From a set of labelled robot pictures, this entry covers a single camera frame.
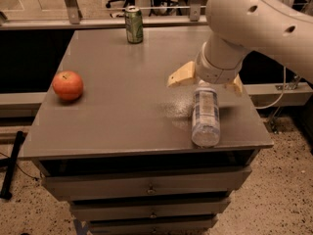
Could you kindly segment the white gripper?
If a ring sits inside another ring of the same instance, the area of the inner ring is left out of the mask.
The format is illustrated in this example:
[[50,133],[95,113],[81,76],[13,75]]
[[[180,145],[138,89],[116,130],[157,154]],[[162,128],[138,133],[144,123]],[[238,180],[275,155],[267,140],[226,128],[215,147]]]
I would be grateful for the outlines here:
[[211,84],[225,84],[226,90],[237,96],[243,94],[243,84],[238,75],[249,51],[211,33],[203,43],[196,60],[176,70],[167,79],[168,87],[195,84],[197,79]]

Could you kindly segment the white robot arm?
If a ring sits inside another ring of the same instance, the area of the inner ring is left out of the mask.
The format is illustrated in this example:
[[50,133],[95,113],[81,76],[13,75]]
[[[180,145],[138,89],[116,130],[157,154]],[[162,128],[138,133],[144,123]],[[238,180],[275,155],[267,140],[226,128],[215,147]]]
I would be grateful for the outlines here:
[[171,74],[169,87],[204,81],[239,91],[246,55],[259,52],[313,82],[313,19],[280,0],[207,0],[211,34],[197,57]]

